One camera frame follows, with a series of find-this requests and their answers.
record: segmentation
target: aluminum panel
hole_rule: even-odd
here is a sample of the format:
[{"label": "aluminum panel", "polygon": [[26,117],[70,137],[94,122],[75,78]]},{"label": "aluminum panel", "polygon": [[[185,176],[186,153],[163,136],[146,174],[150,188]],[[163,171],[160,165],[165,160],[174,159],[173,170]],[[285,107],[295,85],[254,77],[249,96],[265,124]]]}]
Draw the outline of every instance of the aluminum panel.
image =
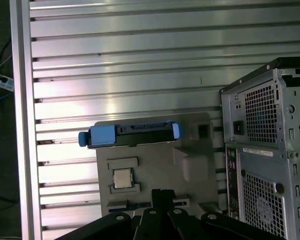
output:
[{"label": "aluminum panel", "polygon": [[52,119],[143,111],[208,108],[220,104],[218,89],[35,104],[35,118]]},{"label": "aluminum panel", "polygon": [[101,217],[100,205],[72,206],[62,208],[47,208],[41,210],[42,226],[80,227]]},{"label": "aluminum panel", "polygon": [[33,62],[34,70],[69,69],[78,67],[93,67],[102,65],[178,61],[190,59],[228,58],[242,56],[259,56],[264,54],[299,53],[300,42],[277,43],[265,45],[222,46],[196,50],[159,51],[155,53],[141,52],[139,54],[118,53],[87,56],[71,56],[53,59],[39,58]]},{"label": "aluminum panel", "polygon": [[98,180],[97,162],[38,167],[39,183]]},{"label": "aluminum panel", "polygon": [[65,185],[65,186],[46,186],[40,188],[40,195],[49,196],[49,195],[56,195],[56,194],[73,194],[73,193],[80,193],[80,192],[97,192],[97,191],[99,191],[99,185],[96,183]]},{"label": "aluminum panel", "polygon": [[252,68],[235,68],[231,74],[215,68],[205,71],[169,72],[128,76],[79,78],[34,83],[34,96],[40,98],[77,95],[114,94],[168,89],[224,86],[249,72]]},{"label": "aluminum panel", "polygon": [[95,0],[59,0],[59,1],[35,1],[30,3],[30,16],[34,17],[51,17],[51,16],[71,16],[101,13],[120,13],[120,12],[137,12],[137,11],[158,11],[171,9],[197,9],[211,7],[254,7],[259,5],[273,5],[291,3],[291,0],[189,0],[189,1],[128,1],[129,4],[122,1],[95,1]]},{"label": "aluminum panel", "polygon": [[[170,69],[193,69],[204,67],[218,67],[228,65],[248,65],[258,64],[264,60],[272,60],[277,55],[264,56],[246,56],[234,58],[211,58],[211,59],[195,59],[195,60],[175,60],[163,62],[146,62],[146,63],[130,63],[118,65],[105,65],[96,67],[78,67],[74,69],[52,69],[52,70],[37,70],[34,71],[34,78],[51,78],[75,75],[94,75],[108,73],[126,73],[131,71],[146,72],[146,71],[162,71]],[[299,57],[300,53],[285,53],[285,57]]]},{"label": "aluminum panel", "polygon": [[32,57],[300,41],[300,25],[137,35],[86,36],[32,42]]},{"label": "aluminum panel", "polygon": [[86,193],[74,193],[74,194],[59,194],[42,196],[40,202],[42,205],[47,204],[64,204],[64,203],[88,203],[88,202],[100,201],[99,192],[86,192]]},{"label": "aluminum panel", "polygon": [[80,19],[33,21],[31,22],[31,36],[38,38],[162,29],[277,24],[280,22],[300,22],[300,6],[157,13],[147,15],[92,16]]},{"label": "aluminum panel", "polygon": [[37,152],[37,159],[39,162],[96,158],[96,153],[93,150],[88,150],[85,147],[80,147],[77,142],[38,145]]}]

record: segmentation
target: computer case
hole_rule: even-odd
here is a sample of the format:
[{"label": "computer case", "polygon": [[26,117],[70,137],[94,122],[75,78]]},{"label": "computer case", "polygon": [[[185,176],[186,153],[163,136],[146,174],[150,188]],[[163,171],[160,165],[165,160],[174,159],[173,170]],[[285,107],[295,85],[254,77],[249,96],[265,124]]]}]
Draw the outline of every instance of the computer case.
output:
[{"label": "computer case", "polygon": [[300,57],[222,88],[228,213],[300,240]]}]

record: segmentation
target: power strip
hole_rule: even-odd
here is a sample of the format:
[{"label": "power strip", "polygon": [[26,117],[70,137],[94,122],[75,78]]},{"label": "power strip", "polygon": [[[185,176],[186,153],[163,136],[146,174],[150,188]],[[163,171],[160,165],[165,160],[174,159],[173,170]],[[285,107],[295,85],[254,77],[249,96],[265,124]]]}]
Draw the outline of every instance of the power strip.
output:
[{"label": "power strip", "polygon": [[0,80],[0,88],[13,92],[15,90],[15,82],[12,78],[0,74],[0,78],[6,78],[6,82]]}]

